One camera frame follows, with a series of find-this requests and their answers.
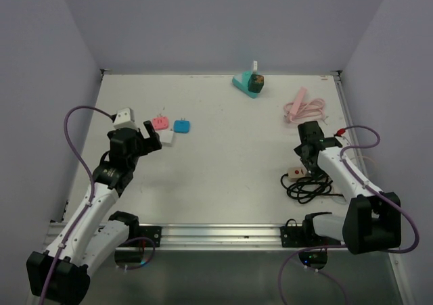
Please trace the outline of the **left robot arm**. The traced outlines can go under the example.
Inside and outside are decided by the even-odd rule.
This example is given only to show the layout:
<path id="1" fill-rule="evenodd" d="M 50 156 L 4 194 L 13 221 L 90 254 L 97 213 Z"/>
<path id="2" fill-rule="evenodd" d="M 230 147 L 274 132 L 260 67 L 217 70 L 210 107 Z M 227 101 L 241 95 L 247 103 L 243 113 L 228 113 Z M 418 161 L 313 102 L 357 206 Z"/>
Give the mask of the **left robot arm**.
<path id="1" fill-rule="evenodd" d="M 139 219 L 117 211 L 106 224 L 102 219 L 133 179 L 137 161 L 161 149 L 158 133 L 150 121 L 143 123 L 148 137 L 138 128 L 118 128 L 108 133 L 108 159 L 94 170 L 91 184 L 76 212 L 60 234 L 42 252 L 26 261 L 32 295 L 41 302 L 80 304 L 91 278 L 120 245 L 156 244 L 141 236 Z"/>

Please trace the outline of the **pink plug adapter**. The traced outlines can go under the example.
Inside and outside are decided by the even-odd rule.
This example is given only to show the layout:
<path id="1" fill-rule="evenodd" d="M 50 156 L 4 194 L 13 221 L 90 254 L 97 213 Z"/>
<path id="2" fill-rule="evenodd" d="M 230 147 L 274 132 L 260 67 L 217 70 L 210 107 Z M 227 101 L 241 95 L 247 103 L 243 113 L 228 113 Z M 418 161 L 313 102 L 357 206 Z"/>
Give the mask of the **pink plug adapter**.
<path id="1" fill-rule="evenodd" d="M 166 130 L 169 127 L 169 119 L 166 116 L 152 118 L 152 126 L 155 131 Z"/>

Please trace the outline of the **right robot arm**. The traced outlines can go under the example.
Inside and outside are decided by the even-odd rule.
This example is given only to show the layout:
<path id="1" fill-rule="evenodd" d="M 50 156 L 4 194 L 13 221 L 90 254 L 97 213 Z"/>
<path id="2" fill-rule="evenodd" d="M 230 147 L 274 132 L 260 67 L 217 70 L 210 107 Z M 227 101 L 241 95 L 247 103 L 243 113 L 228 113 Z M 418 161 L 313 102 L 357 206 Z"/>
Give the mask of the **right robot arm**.
<path id="1" fill-rule="evenodd" d="M 384 193 L 344 154 L 335 137 L 326 137 L 316 121 L 298 125 L 300 145 L 295 153 L 314 179 L 326 174 L 348 203 L 345 216 L 331 212 L 307 214 L 301 237 L 318 245 L 325 237 L 341 241 L 352 254 L 397 248 L 401 244 L 400 199 Z"/>

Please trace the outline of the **pink power strip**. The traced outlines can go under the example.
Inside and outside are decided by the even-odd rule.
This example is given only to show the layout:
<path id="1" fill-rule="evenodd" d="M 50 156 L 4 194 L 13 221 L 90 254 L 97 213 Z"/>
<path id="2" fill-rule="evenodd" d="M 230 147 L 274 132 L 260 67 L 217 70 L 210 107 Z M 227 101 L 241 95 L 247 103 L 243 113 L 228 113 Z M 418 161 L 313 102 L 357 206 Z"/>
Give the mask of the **pink power strip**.
<path id="1" fill-rule="evenodd" d="M 290 111 L 288 112 L 288 115 L 287 115 L 287 120 L 289 122 L 294 121 L 294 118 L 296 117 L 296 115 L 300 109 L 300 105 L 302 103 L 302 100 L 304 99 L 306 92 L 307 92 L 307 89 L 305 87 L 301 87 L 299 92 L 297 93 L 297 96 L 294 99 L 294 101 L 292 102 Z"/>

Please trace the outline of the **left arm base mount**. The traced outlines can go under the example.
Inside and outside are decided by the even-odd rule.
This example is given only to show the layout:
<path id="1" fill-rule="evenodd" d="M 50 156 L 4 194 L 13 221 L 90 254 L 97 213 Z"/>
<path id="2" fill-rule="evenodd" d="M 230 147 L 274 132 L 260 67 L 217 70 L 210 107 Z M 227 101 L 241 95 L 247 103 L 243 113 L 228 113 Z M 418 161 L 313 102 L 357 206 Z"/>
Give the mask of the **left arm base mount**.
<path id="1" fill-rule="evenodd" d="M 120 244 L 114 253 L 118 266 L 126 266 L 127 270 L 141 268 L 151 261 L 160 247 L 161 226 L 139 226 L 135 237 Z"/>

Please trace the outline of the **white plug adapter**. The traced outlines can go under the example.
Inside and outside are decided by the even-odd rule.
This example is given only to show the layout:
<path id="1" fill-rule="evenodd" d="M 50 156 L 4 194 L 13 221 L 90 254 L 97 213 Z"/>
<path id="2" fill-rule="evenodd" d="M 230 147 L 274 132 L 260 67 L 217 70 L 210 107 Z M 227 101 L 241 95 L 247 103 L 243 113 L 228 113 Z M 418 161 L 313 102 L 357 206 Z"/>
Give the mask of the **white plug adapter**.
<path id="1" fill-rule="evenodd" d="M 175 140 L 175 132 L 172 130 L 160 131 L 160 142 L 163 146 L 171 147 Z"/>

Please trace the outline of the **blue plug adapter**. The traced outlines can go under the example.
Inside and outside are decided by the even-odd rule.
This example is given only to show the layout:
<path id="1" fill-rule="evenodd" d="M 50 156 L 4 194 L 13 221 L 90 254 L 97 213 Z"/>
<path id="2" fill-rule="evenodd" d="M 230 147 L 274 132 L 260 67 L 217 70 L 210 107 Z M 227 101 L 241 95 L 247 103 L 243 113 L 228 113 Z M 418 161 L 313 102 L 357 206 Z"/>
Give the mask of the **blue plug adapter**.
<path id="1" fill-rule="evenodd" d="M 186 134 L 190 131 L 190 128 L 191 128 L 190 121 L 184 118 L 175 120 L 173 123 L 173 131 L 175 133 Z"/>

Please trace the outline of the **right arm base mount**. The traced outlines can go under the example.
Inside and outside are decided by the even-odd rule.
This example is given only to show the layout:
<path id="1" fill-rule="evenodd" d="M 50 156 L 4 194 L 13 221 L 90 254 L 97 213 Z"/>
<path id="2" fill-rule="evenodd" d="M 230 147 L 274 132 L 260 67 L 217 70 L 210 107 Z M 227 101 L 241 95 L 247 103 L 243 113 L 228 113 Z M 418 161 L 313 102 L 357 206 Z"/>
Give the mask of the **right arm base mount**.
<path id="1" fill-rule="evenodd" d="M 280 226 L 280 239 L 283 248 L 309 248 L 324 245 L 340 245 L 341 242 L 330 237 L 307 235 L 304 229 L 293 218 Z M 299 255 L 301 263 L 307 267 L 321 270 L 327 264 L 327 250 L 324 248 L 303 251 Z"/>

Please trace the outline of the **beige power strip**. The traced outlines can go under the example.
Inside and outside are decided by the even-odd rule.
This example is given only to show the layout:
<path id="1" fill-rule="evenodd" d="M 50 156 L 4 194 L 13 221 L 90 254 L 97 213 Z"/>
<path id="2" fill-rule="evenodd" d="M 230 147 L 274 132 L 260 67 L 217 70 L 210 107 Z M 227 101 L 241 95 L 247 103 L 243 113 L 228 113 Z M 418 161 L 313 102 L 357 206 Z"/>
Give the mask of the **beige power strip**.
<path id="1" fill-rule="evenodd" d="M 296 182 L 298 179 L 310 177 L 310 173 L 303 166 L 289 167 L 287 171 L 289 182 Z"/>

